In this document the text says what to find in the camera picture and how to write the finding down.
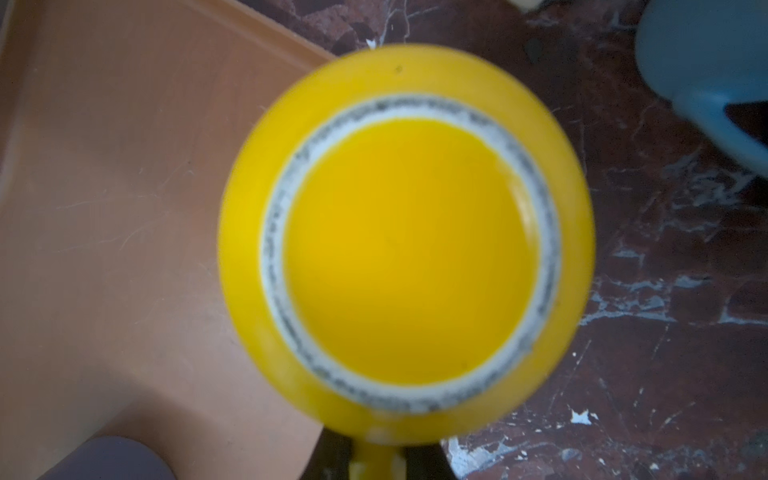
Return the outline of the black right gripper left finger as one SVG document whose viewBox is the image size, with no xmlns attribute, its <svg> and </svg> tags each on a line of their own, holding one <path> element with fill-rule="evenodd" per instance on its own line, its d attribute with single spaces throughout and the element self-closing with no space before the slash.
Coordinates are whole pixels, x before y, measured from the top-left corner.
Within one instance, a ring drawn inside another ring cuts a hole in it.
<svg viewBox="0 0 768 480">
<path fill-rule="evenodd" d="M 300 480 L 348 480 L 353 440 L 324 428 L 315 444 Z"/>
</svg>

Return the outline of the light blue mug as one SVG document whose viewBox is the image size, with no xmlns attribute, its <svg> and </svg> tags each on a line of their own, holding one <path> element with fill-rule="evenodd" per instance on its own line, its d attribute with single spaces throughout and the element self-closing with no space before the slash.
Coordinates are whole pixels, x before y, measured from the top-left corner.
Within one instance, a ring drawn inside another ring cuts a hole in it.
<svg viewBox="0 0 768 480">
<path fill-rule="evenodd" d="M 767 174 L 767 147 L 725 113 L 767 99 L 764 1 L 658 0 L 637 26 L 635 59 L 644 82 L 732 160 Z"/>
</svg>

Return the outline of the purple mug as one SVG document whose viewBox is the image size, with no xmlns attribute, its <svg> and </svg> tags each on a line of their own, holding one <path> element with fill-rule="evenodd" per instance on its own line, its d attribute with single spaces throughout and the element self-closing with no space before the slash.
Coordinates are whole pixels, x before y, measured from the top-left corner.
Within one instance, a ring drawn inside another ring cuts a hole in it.
<svg viewBox="0 0 768 480">
<path fill-rule="evenodd" d="M 92 438 L 39 480 L 174 480 L 169 465 L 146 445 L 120 436 Z"/>
</svg>

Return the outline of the yellow mug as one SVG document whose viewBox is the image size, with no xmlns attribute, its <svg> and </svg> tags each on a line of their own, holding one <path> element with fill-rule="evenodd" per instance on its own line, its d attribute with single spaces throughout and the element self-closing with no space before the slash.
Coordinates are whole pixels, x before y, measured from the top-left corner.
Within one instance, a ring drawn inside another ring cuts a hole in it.
<svg viewBox="0 0 768 480">
<path fill-rule="evenodd" d="M 403 44 L 340 57 L 266 110 L 217 246 L 266 379 L 353 440 L 349 479 L 406 479 L 406 447 L 497 421 L 555 369 L 595 227 L 581 163 L 524 84 Z"/>
</svg>

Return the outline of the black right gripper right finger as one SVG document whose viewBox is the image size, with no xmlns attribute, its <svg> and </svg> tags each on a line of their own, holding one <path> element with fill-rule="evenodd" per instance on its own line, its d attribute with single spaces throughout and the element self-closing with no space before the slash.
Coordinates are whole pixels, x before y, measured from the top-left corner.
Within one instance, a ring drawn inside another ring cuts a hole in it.
<svg viewBox="0 0 768 480">
<path fill-rule="evenodd" d="M 405 448 L 407 480 L 457 480 L 439 443 Z"/>
</svg>

